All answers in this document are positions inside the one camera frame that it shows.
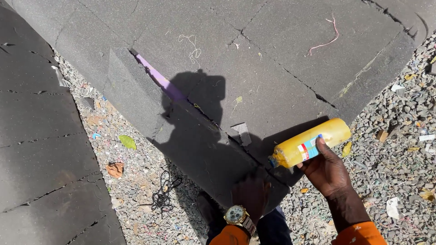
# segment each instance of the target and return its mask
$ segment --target gold watch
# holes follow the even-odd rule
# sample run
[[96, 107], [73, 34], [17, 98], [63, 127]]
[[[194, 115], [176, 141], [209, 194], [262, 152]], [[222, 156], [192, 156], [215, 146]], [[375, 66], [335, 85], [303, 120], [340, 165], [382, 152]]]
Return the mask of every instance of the gold watch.
[[253, 236], [256, 231], [256, 226], [250, 219], [250, 215], [241, 205], [230, 207], [225, 213], [224, 219], [227, 221], [227, 224], [242, 226], [251, 236]]

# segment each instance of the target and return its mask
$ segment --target orange sleeve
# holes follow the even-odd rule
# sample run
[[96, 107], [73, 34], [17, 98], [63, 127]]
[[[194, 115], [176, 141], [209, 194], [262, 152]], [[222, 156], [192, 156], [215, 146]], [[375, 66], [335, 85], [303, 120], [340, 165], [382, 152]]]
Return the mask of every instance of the orange sleeve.
[[352, 225], [341, 231], [332, 245], [387, 245], [380, 232], [371, 221]]
[[248, 245], [249, 242], [250, 238], [241, 228], [227, 225], [209, 245]]

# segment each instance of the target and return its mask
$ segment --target black cord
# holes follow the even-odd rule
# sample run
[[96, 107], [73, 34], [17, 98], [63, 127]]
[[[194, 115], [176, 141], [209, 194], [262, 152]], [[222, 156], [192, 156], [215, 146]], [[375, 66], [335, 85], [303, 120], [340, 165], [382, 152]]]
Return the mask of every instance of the black cord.
[[160, 208], [160, 216], [162, 217], [163, 212], [168, 212], [173, 210], [174, 206], [170, 204], [170, 196], [169, 192], [179, 186], [182, 183], [181, 178], [177, 178], [173, 182], [170, 181], [171, 175], [170, 172], [165, 170], [160, 175], [160, 189], [153, 193], [151, 196], [152, 203], [150, 204], [140, 204], [140, 206], [151, 206], [151, 210], [156, 210], [157, 208]]

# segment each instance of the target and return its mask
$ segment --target ground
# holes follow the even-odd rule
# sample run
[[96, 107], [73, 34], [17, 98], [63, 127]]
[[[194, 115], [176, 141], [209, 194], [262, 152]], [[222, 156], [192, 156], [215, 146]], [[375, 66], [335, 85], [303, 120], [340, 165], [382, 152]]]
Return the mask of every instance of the ground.
[[[436, 82], [427, 74], [435, 55], [434, 34], [418, 47], [411, 61], [392, 83], [380, 92], [351, 123], [351, 153], [343, 158], [356, 191], [362, 196], [370, 217], [389, 244], [433, 244], [435, 204], [419, 196], [422, 188], [435, 191], [435, 149], [431, 140], [420, 142], [420, 135], [436, 130]], [[195, 206], [200, 188], [181, 173], [150, 144], [102, 95], [59, 53], [61, 72], [70, 89], [103, 172], [113, 208], [119, 217], [129, 245], [201, 244], [206, 224]], [[404, 96], [391, 91], [393, 85], [405, 87]], [[93, 98], [94, 108], [82, 98]], [[386, 142], [376, 139], [380, 130], [393, 131]], [[127, 149], [119, 140], [127, 135], [136, 150]], [[342, 156], [339, 145], [335, 152]], [[116, 179], [106, 170], [108, 163], [124, 163], [122, 177]], [[170, 190], [174, 208], [161, 214], [152, 206], [153, 193], [160, 176], [170, 170], [182, 178]], [[386, 213], [386, 201], [399, 198], [400, 219]], [[280, 204], [294, 244], [328, 244], [336, 231], [327, 204], [304, 177], [290, 188]]]

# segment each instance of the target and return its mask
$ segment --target yellow bottle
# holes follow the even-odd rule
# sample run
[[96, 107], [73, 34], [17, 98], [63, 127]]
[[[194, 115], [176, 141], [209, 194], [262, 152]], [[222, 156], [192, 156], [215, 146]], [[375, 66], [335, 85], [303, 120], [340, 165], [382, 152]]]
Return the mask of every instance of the yellow bottle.
[[319, 154], [315, 140], [322, 137], [331, 148], [351, 137], [347, 124], [333, 118], [314, 128], [309, 129], [289, 140], [274, 147], [274, 153], [269, 156], [269, 162], [273, 167], [293, 167], [302, 161], [315, 157]]

